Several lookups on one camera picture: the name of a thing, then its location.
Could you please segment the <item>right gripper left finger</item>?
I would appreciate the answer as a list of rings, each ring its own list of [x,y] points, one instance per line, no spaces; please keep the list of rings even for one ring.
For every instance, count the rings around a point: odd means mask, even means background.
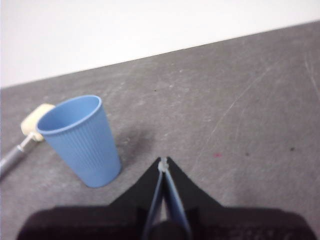
[[[148,239],[163,196],[161,160],[156,158],[137,182],[109,205],[117,217],[113,240]]]

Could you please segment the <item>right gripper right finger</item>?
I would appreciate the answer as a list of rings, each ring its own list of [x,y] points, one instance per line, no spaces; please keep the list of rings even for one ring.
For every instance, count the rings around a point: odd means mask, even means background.
[[[170,157],[164,159],[164,197],[170,221],[182,228],[188,240],[203,240],[206,230],[202,217],[223,208]]]

